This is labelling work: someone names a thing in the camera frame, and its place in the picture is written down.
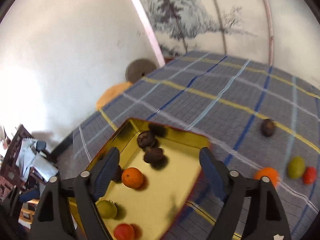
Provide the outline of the orange round cushion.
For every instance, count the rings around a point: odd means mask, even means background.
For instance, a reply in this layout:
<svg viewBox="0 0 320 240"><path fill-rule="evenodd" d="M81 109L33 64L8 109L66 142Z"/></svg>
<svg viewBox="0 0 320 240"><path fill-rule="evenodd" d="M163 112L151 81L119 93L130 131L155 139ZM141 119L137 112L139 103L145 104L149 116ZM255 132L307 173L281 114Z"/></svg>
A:
<svg viewBox="0 0 320 240"><path fill-rule="evenodd" d="M132 86L132 83L127 81L127 82L119 83L107 89L103 93L103 95L99 98L99 100L96 102L95 104L96 110L99 110L102 107L104 107L107 103L112 101L114 98L116 98L118 95L123 93L125 90L127 90L131 86Z"/></svg>

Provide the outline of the dark brown fruit in tin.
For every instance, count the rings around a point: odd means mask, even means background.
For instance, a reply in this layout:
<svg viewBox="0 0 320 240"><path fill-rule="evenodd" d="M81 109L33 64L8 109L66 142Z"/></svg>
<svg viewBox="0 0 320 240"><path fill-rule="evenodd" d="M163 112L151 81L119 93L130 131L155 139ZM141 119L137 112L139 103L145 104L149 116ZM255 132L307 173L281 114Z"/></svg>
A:
<svg viewBox="0 0 320 240"><path fill-rule="evenodd" d="M137 144L140 148L152 147L156 142L156 137L151 131L144 131L137 137Z"/></svg>

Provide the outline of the dark brown fruit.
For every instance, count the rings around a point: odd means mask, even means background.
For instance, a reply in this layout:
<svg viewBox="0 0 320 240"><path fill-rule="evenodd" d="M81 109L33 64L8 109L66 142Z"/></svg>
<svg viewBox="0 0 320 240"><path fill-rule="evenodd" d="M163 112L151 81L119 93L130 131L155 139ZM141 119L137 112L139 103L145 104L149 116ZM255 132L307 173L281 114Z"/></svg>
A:
<svg viewBox="0 0 320 240"><path fill-rule="evenodd" d="M144 154L144 161L148 164L156 163L162 160L164 157L163 150L161 148L148 147Z"/></svg>
<svg viewBox="0 0 320 240"><path fill-rule="evenodd" d="M151 131L144 131L137 137L137 144L140 148L152 147L156 142L156 137Z"/></svg>
<svg viewBox="0 0 320 240"><path fill-rule="evenodd" d="M116 172L115 172L115 174L114 174L114 176L112 178L112 181L114 181L116 183L121 181L122 173L123 173L123 169L121 168L120 165L118 165L117 169L116 169Z"/></svg>
<svg viewBox="0 0 320 240"><path fill-rule="evenodd" d="M264 119L260 125L260 131L265 137L271 137L274 135L276 125L272 119Z"/></svg>

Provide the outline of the large orange fruit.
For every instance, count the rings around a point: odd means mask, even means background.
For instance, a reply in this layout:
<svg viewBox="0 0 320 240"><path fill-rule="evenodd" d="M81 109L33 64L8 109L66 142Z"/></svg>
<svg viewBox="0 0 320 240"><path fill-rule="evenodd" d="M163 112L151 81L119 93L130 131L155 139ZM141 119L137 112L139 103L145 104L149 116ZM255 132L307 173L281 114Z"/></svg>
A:
<svg viewBox="0 0 320 240"><path fill-rule="evenodd" d="M273 186L277 188L279 184L279 174L277 170L275 170L272 167L265 167L265 168L259 169L257 172L255 172L253 176L253 178L257 180L261 179L262 177L268 177L272 182Z"/></svg>

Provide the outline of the red-orange fruit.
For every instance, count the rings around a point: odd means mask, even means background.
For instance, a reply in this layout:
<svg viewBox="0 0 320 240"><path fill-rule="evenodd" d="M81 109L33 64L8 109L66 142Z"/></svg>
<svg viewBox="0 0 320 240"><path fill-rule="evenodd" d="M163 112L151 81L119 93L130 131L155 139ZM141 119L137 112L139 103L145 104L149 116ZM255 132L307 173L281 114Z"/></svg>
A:
<svg viewBox="0 0 320 240"><path fill-rule="evenodd" d="M114 229L114 237L117 240L134 240L135 230L130 224L122 223Z"/></svg>

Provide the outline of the red gold toffee tin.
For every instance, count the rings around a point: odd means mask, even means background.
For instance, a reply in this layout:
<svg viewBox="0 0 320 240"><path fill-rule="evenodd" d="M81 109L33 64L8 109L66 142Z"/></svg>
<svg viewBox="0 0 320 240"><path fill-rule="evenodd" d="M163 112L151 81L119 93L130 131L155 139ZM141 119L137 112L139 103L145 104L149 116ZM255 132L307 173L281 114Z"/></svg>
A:
<svg viewBox="0 0 320 240"><path fill-rule="evenodd" d="M155 132L165 156L158 166L144 161L144 151L137 143L138 135L147 130ZM123 183L110 182L102 199L116 204L118 216L103 220L107 230L113 233L116 226L126 223L135 226L139 239L161 239L181 212L199 178L199 152L210 146L209 139L172 126L129 118L104 143L87 165L87 170L91 170L110 148L116 147L120 152L121 168L135 167L145 178L143 186L136 190Z"/></svg>

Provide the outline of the green fruit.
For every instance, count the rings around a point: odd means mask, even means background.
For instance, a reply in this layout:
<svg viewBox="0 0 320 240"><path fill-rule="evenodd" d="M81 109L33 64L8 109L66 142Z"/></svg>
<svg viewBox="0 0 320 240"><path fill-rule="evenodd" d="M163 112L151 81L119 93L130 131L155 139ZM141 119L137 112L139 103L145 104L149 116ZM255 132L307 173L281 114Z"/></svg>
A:
<svg viewBox="0 0 320 240"><path fill-rule="evenodd" d="M101 200L96 204L97 210L103 219L114 219L118 210L116 205L109 200Z"/></svg>
<svg viewBox="0 0 320 240"><path fill-rule="evenodd" d="M301 156L291 158L287 165L287 175L290 179L300 178L305 171L305 160Z"/></svg>

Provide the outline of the red fruit right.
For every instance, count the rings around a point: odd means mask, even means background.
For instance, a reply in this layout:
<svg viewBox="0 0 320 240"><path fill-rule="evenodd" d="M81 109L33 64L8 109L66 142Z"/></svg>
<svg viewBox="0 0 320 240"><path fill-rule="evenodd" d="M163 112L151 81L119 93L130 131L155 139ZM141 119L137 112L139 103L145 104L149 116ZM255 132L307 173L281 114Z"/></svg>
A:
<svg viewBox="0 0 320 240"><path fill-rule="evenodd" d="M310 185L315 182L317 178L317 170L315 167L307 167L303 174L303 183Z"/></svg>

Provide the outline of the wooden shelf furniture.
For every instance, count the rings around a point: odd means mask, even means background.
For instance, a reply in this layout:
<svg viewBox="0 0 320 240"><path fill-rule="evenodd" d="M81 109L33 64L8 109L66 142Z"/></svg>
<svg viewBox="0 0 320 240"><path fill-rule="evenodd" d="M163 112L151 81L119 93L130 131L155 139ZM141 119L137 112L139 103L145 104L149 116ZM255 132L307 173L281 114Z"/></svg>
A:
<svg viewBox="0 0 320 240"><path fill-rule="evenodd" d="M14 135L1 165L1 215L14 228L19 220L32 223L34 211L24 204L39 202L41 187L59 174L45 141L35 139L23 125Z"/></svg>

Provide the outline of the grey plaid tablecloth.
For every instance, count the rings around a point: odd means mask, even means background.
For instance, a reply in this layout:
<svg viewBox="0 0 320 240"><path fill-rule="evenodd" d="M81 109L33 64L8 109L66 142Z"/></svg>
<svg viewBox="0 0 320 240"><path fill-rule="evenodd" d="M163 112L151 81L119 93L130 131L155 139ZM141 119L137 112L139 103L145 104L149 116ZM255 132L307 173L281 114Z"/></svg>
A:
<svg viewBox="0 0 320 240"><path fill-rule="evenodd" d="M277 191L291 236L300 239L319 212L319 181L287 177L301 156L319 168L319 89L276 67L230 56L187 53L132 85L92 114L69 136L58 159L63 178L84 170L128 118L206 135L219 159L245 176L263 167L279 172ZM274 135L260 131L264 119Z"/></svg>

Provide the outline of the painted folding screen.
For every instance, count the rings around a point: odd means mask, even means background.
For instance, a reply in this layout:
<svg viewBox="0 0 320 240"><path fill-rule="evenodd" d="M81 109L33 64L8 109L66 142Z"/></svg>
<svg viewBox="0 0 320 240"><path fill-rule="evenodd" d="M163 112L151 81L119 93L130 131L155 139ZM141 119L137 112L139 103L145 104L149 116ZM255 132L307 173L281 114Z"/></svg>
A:
<svg viewBox="0 0 320 240"><path fill-rule="evenodd" d="M304 0L140 0L164 56L271 64L319 86L319 22Z"/></svg>

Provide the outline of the small orange in tin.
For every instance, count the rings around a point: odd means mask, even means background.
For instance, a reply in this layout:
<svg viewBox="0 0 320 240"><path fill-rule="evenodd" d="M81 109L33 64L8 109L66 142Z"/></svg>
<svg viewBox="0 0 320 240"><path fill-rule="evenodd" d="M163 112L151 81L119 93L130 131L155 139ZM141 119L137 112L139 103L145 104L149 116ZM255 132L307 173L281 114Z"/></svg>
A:
<svg viewBox="0 0 320 240"><path fill-rule="evenodd" d="M127 168L121 175L121 182L131 189L137 189L144 183L144 175L135 167Z"/></svg>

